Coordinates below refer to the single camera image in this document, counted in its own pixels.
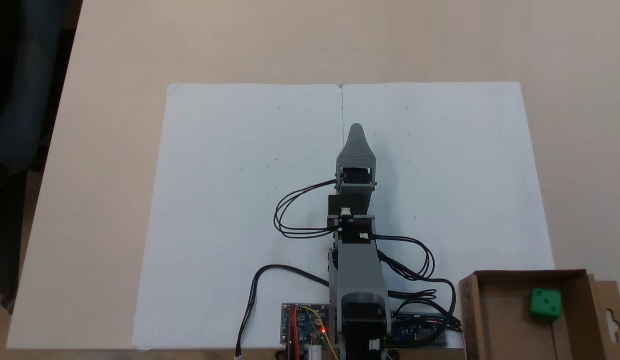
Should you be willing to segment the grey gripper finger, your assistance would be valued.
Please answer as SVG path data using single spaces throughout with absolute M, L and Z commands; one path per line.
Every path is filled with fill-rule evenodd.
M 367 143 L 362 125 L 359 123 L 351 125 L 348 139 L 337 158 L 376 158 Z

